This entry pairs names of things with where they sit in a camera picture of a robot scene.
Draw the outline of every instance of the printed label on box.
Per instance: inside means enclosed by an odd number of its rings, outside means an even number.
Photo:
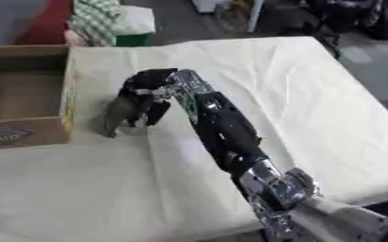
[[[73,62],[69,60],[67,67],[67,75],[65,78],[63,96],[62,96],[62,109],[61,117],[64,128],[67,131],[72,129],[73,116],[75,113],[75,98],[76,98],[76,74],[73,71]]]
[[[0,146],[11,146],[33,135],[30,130],[13,129],[0,125]]]

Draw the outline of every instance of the plaid cloth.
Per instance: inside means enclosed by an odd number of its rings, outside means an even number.
[[[69,27],[94,46],[115,46],[116,0],[74,0]]]

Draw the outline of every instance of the white tablecloth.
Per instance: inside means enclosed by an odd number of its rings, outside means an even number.
[[[179,106],[147,135],[95,132],[124,79],[149,68],[198,71],[281,170],[303,168],[328,198],[388,200],[388,112],[313,39],[76,48],[71,61],[72,142],[0,150],[0,241],[190,241],[258,226]]]

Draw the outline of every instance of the open cardboard box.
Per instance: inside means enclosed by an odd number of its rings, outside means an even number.
[[[66,46],[0,47],[0,147],[66,143],[75,80]]]

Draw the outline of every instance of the green box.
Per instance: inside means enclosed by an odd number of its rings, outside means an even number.
[[[120,46],[120,47],[146,46],[148,39],[149,39],[149,34],[118,35],[116,37],[116,46]]]

